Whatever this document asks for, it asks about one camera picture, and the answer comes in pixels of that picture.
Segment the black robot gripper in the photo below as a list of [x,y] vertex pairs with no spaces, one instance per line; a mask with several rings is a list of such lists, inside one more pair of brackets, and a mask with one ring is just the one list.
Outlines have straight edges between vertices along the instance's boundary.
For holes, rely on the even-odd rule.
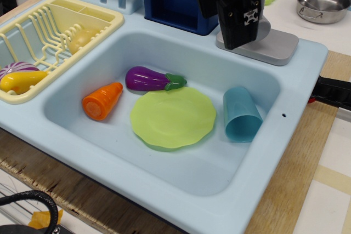
[[261,0],[197,0],[204,18],[219,16],[224,46],[233,50],[256,40]]

